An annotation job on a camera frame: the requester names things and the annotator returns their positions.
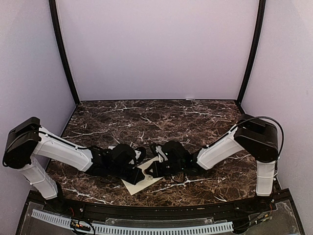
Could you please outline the black corner post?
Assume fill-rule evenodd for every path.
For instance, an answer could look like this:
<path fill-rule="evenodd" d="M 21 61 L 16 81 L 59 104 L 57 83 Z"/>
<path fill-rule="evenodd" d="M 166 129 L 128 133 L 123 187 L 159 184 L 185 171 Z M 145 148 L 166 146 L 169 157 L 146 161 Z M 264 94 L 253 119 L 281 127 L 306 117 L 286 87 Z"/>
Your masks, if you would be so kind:
<path fill-rule="evenodd" d="M 80 103 L 80 99 L 79 99 L 79 95 L 74 84 L 69 62 L 67 59 L 67 53 L 66 53 L 64 42 L 63 42 L 61 26 L 60 26 L 59 17 L 58 17 L 57 2 L 55 0 L 49 0 L 48 2 L 49 2 L 49 9 L 50 9 L 50 14 L 51 14 L 55 39 L 56 39 L 59 55 L 61 58 L 62 66 L 64 69 L 64 73 L 66 76 L 67 84 L 70 89 L 73 101 L 75 105 L 77 106 Z"/>
<path fill-rule="evenodd" d="M 249 79 L 250 79 L 250 76 L 252 73 L 252 68 L 254 65 L 254 61 L 255 61 L 255 57 L 256 57 L 256 53 L 257 53 L 257 48 L 258 48 L 258 44 L 259 44 L 259 40 L 260 40 L 260 35 L 261 35 L 261 31 L 262 31 L 265 8 L 266 8 L 266 0 L 259 0 L 251 48 L 250 48 L 250 52 L 249 52 L 249 56 L 248 56 L 247 65 L 246 65 L 245 73 L 243 76 L 242 84 L 240 86 L 239 94 L 238 94 L 237 99 L 236 99 L 236 104 L 238 107 L 241 106 L 241 104 L 242 104 L 242 101 L 244 99 L 246 89 L 248 86 L 248 82 L 249 82 Z"/>

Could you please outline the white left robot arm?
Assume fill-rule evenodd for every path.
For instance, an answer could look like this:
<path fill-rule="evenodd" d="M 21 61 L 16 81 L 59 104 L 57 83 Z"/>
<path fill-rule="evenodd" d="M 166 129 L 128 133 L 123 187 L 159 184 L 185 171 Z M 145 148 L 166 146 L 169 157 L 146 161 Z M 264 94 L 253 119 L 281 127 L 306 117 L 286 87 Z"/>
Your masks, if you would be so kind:
<path fill-rule="evenodd" d="M 50 206 L 58 213 L 66 213 L 69 203 L 60 196 L 60 187 L 38 163 L 37 155 L 91 176 L 113 176 L 132 185 L 145 178 L 137 167 L 146 156 L 144 147 L 133 149 L 127 144 L 107 149 L 83 147 L 54 135 L 41 126 L 39 118 L 31 117 L 9 132 L 2 164 L 19 171 L 44 199 L 50 200 Z"/>

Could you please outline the cream paper envelope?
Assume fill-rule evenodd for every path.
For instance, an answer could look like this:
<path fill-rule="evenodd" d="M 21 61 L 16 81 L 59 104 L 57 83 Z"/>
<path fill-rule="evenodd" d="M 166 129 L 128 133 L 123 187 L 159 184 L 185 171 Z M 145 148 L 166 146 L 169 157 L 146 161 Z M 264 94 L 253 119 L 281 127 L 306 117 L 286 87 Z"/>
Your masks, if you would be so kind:
<path fill-rule="evenodd" d="M 147 169 L 152 164 L 153 161 L 158 161 L 158 157 L 154 157 L 154 158 L 146 161 L 145 163 L 142 163 L 139 166 L 139 168 L 142 169 L 142 172 L 143 172 L 145 178 L 144 178 L 144 180 L 138 182 L 136 185 L 132 185 L 132 184 L 122 180 L 124 186 L 126 187 L 126 189 L 130 195 L 134 195 L 134 194 L 144 190 L 145 188 L 151 186 L 152 184 L 156 183 L 160 179 L 162 179 L 162 177 L 153 178 L 152 176 L 144 173 L 144 170 Z"/>

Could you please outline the black right corner post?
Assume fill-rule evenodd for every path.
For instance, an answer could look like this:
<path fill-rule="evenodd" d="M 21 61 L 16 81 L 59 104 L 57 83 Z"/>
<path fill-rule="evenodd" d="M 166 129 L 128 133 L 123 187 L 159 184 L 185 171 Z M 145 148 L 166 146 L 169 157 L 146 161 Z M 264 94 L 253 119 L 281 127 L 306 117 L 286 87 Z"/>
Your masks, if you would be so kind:
<path fill-rule="evenodd" d="M 248 86 L 248 82 L 249 82 L 249 79 L 250 79 L 250 76 L 252 73 L 252 68 L 254 65 L 254 61 L 255 61 L 255 57 L 256 57 L 256 53 L 257 53 L 257 48 L 258 48 L 258 44 L 259 44 L 259 40 L 260 40 L 260 35 L 261 35 L 261 31 L 262 31 L 265 8 L 266 8 L 266 0 L 259 0 L 251 48 L 250 48 L 250 52 L 249 52 L 249 56 L 248 56 L 247 65 L 246 65 L 245 73 L 243 76 L 242 84 L 240 86 L 239 94 L 238 94 L 237 99 L 236 99 L 236 104 L 238 107 L 241 106 L 241 104 L 242 104 L 242 101 L 244 99 L 246 89 Z"/>

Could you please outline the black left corner post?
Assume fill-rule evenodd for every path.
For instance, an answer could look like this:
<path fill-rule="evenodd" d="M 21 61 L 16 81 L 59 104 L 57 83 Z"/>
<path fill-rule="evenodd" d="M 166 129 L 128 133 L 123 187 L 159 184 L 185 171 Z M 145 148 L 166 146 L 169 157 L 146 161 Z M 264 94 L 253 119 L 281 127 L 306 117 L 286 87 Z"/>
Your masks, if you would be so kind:
<path fill-rule="evenodd" d="M 55 39 L 56 39 L 59 55 L 61 58 L 62 66 L 64 69 L 64 73 L 66 76 L 67 84 L 70 89 L 73 101 L 75 105 L 77 106 L 80 103 L 80 99 L 79 99 L 79 95 L 74 84 L 69 62 L 67 59 L 67 53 L 66 53 L 64 42 L 63 42 L 61 26 L 60 26 L 59 17 L 58 17 L 57 2 L 55 0 L 49 0 L 48 2 L 49 2 L 49 9 L 50 9 L 50 14 L 51 14 Z"/>

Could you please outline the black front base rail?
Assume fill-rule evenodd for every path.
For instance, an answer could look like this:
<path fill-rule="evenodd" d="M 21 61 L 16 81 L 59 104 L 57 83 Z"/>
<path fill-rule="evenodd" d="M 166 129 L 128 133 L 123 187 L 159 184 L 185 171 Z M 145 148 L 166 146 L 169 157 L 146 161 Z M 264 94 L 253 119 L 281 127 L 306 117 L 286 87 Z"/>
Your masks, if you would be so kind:
<path fill-rule="evenodd" d="M 273 212 L 276 206 L 271 199 L 248 198 L 243 200 L 180 207 L 131 207 L 90 203 L 66 199 L 74 209 L 74 216 L 83 219 L 105 221 L 109 218 L 135 220 L 171 220 L 213 218 L 218 220 L 247 219 L 261 212 Z"/>

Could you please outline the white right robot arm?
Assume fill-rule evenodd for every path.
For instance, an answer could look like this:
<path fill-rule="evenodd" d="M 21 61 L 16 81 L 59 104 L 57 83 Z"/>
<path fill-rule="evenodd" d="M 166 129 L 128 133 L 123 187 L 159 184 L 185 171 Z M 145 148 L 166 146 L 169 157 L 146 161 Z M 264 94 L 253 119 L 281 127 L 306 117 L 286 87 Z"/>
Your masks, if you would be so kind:
<path fill-rule="evenodd" d="M 257 196 L 250 200 L 249 207 L 253 212 L 261 212 L 268 205 L 268 196 L 272 193 L 284 140 L 283 127 L 275 119 L 243 114 L 220 138 L 194 153 L 190 153 L 178 141 L 151 144 L 150 149 L 158 160 L 153 161 L 144 172 L 153 178 L 174 176 L 181 172 L 198 176 L 232 155 L 246 151 L 257 164 Z"/>

